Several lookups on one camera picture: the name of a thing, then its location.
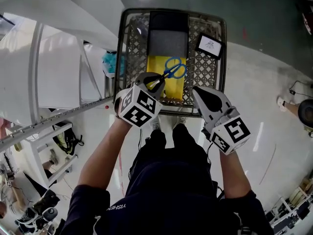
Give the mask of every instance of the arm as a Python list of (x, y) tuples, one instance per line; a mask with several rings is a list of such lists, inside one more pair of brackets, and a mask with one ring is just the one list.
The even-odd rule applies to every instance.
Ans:
[(240, 198), (251, 191), (251, 186), (240, 164), (237, 153), (229, 155), (220, 152), (220, 160), (223, 173), (225, 198)]
[(131, 125), (124, 120), (119, 118), (115, 120), (94, 153), (85, 163), (78, 181), (79, 185), (101, 189), (108, 187), (117, 156), (130, 128)]
[(25, 204), (25, 201), (23, 198), (22, 190), (16, 186), (14, 180), (12, 180), (12, 191), (13, 191), (14, 196), (16, 198), (18, 208), (21, 211), (25, 211), (26, 210), (26, 204)]
[(92, 234), (95, 216), (110, 206), (106, 191), (117, 156), (131, 125), (117, 118), (94, 153), (85, 163), (78, 186), (69, 204), (67, 220), (61, 235)]

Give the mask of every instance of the yellow folder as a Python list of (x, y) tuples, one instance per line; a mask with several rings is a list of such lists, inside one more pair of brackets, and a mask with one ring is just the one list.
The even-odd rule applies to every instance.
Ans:
[[(163, 57), (163, 56), (149, 56), (148, 57), (148, 65), (147, 72), (156, 72), (159, 74), (163, 74), (165, 70), (165, 63), (171, 57)], [(182, 64), (186, 64), (186, 58), (180, 58)], [(167, 67), (172, 67), (178, 60), (171, 60), (168, 62)], [(181, 76), (184, 73), (184, 68), (181, 67), (176, 73), (175, 76)], [(184, 88), (184, 77), (175, 79), (175, 78), (166, 78), (165, 79), (165, 95), (167, 99), (178, 99), (182, 100), (182, 93)]]

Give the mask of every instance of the white floor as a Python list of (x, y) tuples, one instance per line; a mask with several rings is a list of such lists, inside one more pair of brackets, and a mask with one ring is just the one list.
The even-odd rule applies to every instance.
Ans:
[[(238, 154), (252, 188), (265, 210), (269, 210), (279, 196), (289, 196), (313, 168), (313, 140), (295, 116), (289, 112), (281, 112), (276, 104), (278, 95), (295, 103), (305, 98), (301, 95), (292, 96), (288, 92), (295, 80), (309, 81), (300, 72), (272, 57), (228, 43), (225, 94), (238, 108), (252, 133), (250, 140), (238, 149)], [(310, 93), (310, 89), (301, 84), (297, 84), (295, 90), (299, 93)], [(170, 124), (172, 119), (165, 116), (160, 118), (167, 147), (173, 147)], [(71, 121), (76, 136), (83, 135), (85, 142), (85, 146), (76, 147), (78, 162), (74, 164), (73, 172), (65, 176), (67, 183), (74, 188), (82, 166), (114, 121), (114, 113), (111, 109), (105, 110), (103, 105), (88, 110)], [(202, 120), (189, 118), (186, 126), (198, 144), (203, 145), (206, 150), (208, 141), (200, 133)], [(132, 129), (125, 139), (108, 188), (111, 204), (122, 198), (126, 192), (128, 172), (138, 152), (138, 142), (139, 131)], [(216, 147), (210, 149), (209, 157), (212, 161), (212, 178), (223, 187)], [(51, 189), (68, 197), (72, 192), (64, 180), (53, 185)], [(69, 205), (69, 199), (65, 198), (66, 200), (61, 197), (57, 206), (59, 218), (64, 219)]]

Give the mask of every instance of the blue object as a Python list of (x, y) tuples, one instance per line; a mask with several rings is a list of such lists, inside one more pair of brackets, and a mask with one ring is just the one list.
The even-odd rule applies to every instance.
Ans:
[[(168, 62), (170, 62), (171, 60), (178, 60), (178, 64), (175, 64), (174, 66), (172, 67), (168, 67)], [(175, 76), (175, 73), (181, 68), (183, 67), (184, 68), (184, 72), (181, 76)], [(181, 59), (180, 57), (171, 57), (169, 58), (166, 63), (165, 63), (165, 70), (164, 70), (164, 74), (163, 74), (163, 77), (166, 77), (166, 78), (175, 78), (175, 79), (179, 79), (179, 78), (182, 78), (183, 76), (185, 76), (187, 73), (187, 67), (185, 64), (183, 64), (181, 62)]]
[[(115, 65), (116, 65), (116, 52), (113, 53), (105, 53), (102, 57), (103, 63), (108, 65), (108, 72), (115, 73)], [(121, 56), (121, 65), (120, 65), (120, 75), (124, 73), (124, 65), (125, 64), (125, 57)]]

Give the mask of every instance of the scissors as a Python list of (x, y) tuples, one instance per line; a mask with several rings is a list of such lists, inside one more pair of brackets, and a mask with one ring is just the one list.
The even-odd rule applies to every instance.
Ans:
[[(178, 63), (171, 66), (171, 67), (168, 67), (168, 62), (172, 61), (172, 60), (178, 60)], [(182, 75), (180, 76), (175, 76), (175, 73), (181, 68), (183, 67), (184, 68), (184, 72), (182, 73)], [(158, 79), (156, 80), (152, 85), (150, 85), (150, 87), (153, 87), (155, 86), (157, 83), (159, 83), (161, 80), (164, 80), (165, 78), (175, 78), (175, 79), (180, 79), (182, 77), (184, 77), (187, 73), (187, 67), (185, 64), (183, 64), (181, 62), (181, 59), (180, 57), (171, 57), (169, 58), (166, 62), (165, 62), (165, 70), (164, 70), (164, 73), (163, 75)]]

